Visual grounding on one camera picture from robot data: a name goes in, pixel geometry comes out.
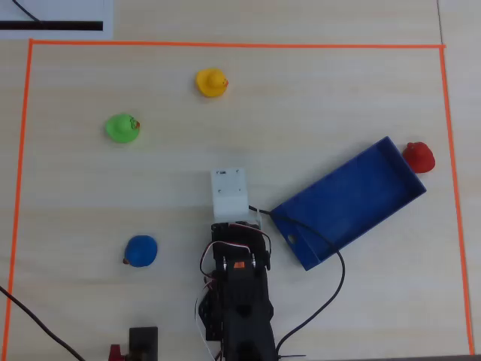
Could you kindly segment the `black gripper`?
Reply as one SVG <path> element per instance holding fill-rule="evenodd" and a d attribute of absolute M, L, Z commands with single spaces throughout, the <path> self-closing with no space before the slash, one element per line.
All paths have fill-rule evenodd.
<path fill-rule="evenodd" d="M 255 245 L 264 244 L 264 236 L 259 229 L 241 223 L 215 223 L 211 226 L 213 241 Z"/>

